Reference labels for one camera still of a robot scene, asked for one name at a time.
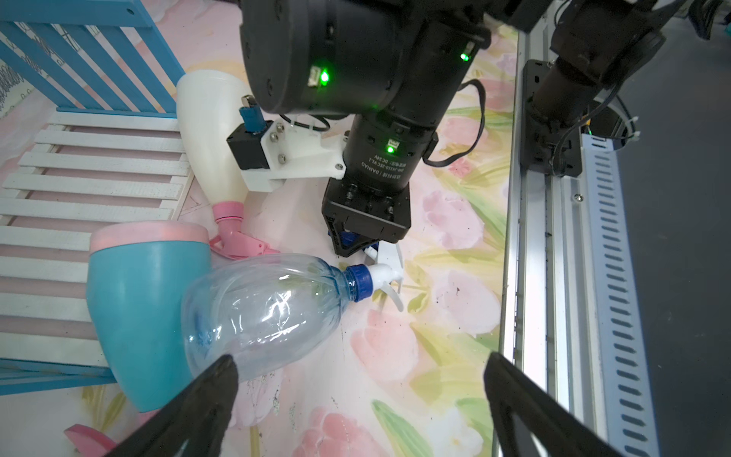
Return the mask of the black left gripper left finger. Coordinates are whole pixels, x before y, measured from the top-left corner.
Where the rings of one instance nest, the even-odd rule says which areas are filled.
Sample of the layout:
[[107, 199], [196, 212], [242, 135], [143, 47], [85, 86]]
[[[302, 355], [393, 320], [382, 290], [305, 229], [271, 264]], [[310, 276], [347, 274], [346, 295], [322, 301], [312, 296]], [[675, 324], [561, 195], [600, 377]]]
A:
[[238, 392], [238, 371], [221, 356], [110, 456], [218, 456]]

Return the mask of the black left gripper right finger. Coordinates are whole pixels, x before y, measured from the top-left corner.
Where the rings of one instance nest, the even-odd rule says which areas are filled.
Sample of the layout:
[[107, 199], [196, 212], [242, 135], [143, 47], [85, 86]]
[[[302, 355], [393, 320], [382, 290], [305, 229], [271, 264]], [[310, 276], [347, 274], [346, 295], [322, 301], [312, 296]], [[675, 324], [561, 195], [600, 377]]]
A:
[[619, 454], [499, 352], [489, 355], [484, 383], [504, 456], [537, 456], [537, 444], [551, 456]]

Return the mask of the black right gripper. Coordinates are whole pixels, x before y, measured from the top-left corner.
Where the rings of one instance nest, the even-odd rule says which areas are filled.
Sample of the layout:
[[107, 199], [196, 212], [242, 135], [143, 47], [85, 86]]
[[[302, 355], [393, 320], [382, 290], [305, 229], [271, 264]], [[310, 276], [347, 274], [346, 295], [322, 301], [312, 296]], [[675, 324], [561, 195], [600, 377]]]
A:
[[338, 256], [350, 257], [381, 241], [396, 244], [411, 228], [409, 187], [386, 196], [331, 178], [327, 181], [322, 214]]

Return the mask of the clear blue-capped spray bottle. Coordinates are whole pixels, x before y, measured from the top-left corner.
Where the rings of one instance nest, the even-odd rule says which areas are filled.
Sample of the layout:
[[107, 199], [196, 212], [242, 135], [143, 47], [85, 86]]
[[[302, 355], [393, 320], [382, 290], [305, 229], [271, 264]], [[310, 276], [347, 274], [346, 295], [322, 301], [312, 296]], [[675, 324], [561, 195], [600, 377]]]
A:
[[193, 376], [232, 357], [241, 381], [294, 363], [339, 327], [352, 303], [384, 291], [399, 296], [405, 265], [398, 245], [367, 249], [371, 264], [340, 270], [320, 257], [267, 254], [235, 261], [193, 282], [182, 301], [182, 335]]

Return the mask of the teal pink spray bottle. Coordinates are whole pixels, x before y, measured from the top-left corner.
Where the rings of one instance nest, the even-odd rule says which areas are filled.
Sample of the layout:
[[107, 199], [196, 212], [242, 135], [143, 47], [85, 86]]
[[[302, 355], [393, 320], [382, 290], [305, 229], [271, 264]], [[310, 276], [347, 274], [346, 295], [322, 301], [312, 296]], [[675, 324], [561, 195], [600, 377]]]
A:
[[188, 286], [210, 269], [209, 234], [196, 224], [123, 223], [91, 236], [89, 315], [122, 392], [146, 417], [194, 381], [181, 303]]

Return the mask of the white pink spray bottle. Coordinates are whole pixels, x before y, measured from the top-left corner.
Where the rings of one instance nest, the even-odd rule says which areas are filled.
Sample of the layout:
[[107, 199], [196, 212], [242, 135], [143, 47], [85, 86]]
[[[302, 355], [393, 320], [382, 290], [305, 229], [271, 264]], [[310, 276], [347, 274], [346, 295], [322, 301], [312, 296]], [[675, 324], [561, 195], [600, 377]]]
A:
[[192, 171], [212, 207], [218, 228], [211, 249], [231, 260], [272, 254], [268, 243], [244, 234], [249, 193], [228, 137], [242, 124], [247, 86], [218, 70], [196, 70], [177, 83], [177, 120]]

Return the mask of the blue white slatted shelf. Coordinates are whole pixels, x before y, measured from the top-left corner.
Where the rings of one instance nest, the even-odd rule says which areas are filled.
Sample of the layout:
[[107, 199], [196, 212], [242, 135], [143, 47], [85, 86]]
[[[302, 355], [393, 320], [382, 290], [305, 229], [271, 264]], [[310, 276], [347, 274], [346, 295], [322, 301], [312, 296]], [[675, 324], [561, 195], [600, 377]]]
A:
[[5, 1], [1, 61], [55, 105], [1, 182], [1, 391], [110, 384], [84, 298], [91, 233], [179, 216], [184, 69], [139, 1]]

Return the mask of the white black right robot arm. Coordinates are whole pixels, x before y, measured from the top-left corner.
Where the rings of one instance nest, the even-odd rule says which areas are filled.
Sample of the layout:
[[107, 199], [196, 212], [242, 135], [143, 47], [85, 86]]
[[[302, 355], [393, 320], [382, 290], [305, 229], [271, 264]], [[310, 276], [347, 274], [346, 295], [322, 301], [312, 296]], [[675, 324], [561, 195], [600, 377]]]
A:
[[[436, 166], [437, 129], [478, 51], [485, 19], [531, 32], [546, 1], [243, 1], [240, 38], [254, 98], [273, 114], [352, 116], [345, 175], [322, 213], [348, 257], [410, 229], [409, 182]], [[677, 1], [573, 1], [551, 39], [555, 63], [525, 102], [522, 164], [577, 175], [570, 137], [662, 47]]]

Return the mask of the aluminium mounting rail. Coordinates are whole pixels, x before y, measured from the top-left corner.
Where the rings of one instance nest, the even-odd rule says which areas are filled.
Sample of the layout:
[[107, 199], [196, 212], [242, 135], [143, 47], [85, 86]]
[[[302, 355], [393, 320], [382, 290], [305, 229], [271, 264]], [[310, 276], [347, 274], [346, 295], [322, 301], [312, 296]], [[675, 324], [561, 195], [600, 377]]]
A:
[[522, 166], [514, 112], [500, 350], [626, 456], [660, 452], [618, 157], [584, 135], [583, 172]]

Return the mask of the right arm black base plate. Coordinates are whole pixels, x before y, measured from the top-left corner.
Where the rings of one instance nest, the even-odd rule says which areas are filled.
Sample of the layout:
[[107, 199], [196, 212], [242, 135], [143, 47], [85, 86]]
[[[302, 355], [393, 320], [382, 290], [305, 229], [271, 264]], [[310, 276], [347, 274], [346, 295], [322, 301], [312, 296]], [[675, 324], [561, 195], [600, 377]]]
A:
[[520, 163], [527, 171], [577, 177], [583, 172], [580, 135], [562, 135], [581, 117], [590, 87], [563, 62], [530, 59], [522, 73]]

